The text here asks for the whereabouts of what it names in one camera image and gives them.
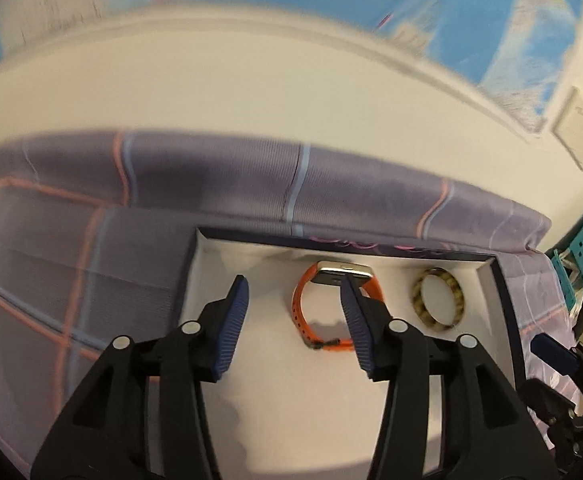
white wall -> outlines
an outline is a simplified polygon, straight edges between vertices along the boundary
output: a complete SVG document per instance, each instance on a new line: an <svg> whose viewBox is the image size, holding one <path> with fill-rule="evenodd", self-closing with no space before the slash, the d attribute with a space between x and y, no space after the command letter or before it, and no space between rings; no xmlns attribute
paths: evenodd
<svg viewBox="0 0 583 480"><path fill-rule="evenodd" d="M188 12L104 20L98 30L2 63L0 140L106 126L309 141L450 176L537 209L553 222L542 248L583 213L583 173L551 133L521 140L500 111L426 60L411 61L423 78L382 40L339 25L318 29L318 20L274 13L260 26L236 12L223 20L222 9L213 20L192 21ZM437 83L422 80L429 76ZM442 91L441 82L460 93ZM583 26L550 113L572 84L583 95Z"/></svg>

